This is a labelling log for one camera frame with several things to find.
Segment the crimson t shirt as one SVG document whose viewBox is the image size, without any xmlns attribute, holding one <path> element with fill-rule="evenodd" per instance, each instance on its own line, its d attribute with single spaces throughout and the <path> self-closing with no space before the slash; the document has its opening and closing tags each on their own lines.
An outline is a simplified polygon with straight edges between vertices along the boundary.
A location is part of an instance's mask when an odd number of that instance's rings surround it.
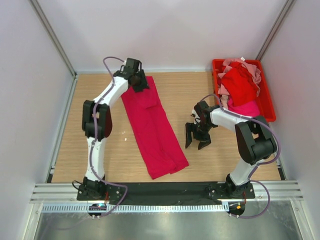
<svg viewBox="0 0 320 240">
<path fill-rule="evenodd" d="M 151 179 L 174 174 L 189 166 L 162 106 L 154 79 L 149 88 L 135 92 L 129 88 L 121 99 L 137 146 Z"/>
</svg>

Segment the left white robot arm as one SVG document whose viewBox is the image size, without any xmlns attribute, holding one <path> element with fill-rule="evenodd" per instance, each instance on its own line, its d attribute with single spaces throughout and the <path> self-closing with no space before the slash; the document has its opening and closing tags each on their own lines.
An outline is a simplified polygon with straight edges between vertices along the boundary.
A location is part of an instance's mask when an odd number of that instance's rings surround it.
<svg viewBox="0 0 320 240">
<path fill-rule="evenodd" d="M 80 201 L 101 200 L 107 194 L 109 184 L 105 180 L 104 157 L 107 138 L 113 128 L 112 106 L 128 90 L 139 93 L 150 88 L 140 60 L 107 56 L 102 60 L 105 66 L 108 59 L 121 61 L 120 69 L 112 73 L 106 67 L 111 76 L 110 83 L 96 98 L 84 101 L 82 107 L 81 127 L 88 145 L 88 157 L 87 170 L 78 187 L 77 199 Z"/>
</svg>

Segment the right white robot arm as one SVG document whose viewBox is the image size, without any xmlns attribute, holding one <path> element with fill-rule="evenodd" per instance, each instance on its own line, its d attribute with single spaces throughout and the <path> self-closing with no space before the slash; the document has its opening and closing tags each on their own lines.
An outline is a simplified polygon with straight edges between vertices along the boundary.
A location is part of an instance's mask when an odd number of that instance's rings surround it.
<svg viewBox="0 0 320 240">
<path fill-rule="evenodd" d="M 276 140 L 263 116 L 249 117 L 226 110 L 220 105 L 209 106 L 198 102 L 192 112 L 193 122 L 185 124 L 185 147 L 193 140 L 199 141 L 198 149 L 211 144 L 210 130 L 224 127 L 236 135 L 240 160 L 226 177 L 222 190 L 231 198 L 243 194 L 258 166 L 278 150 Z"/>
</svg>

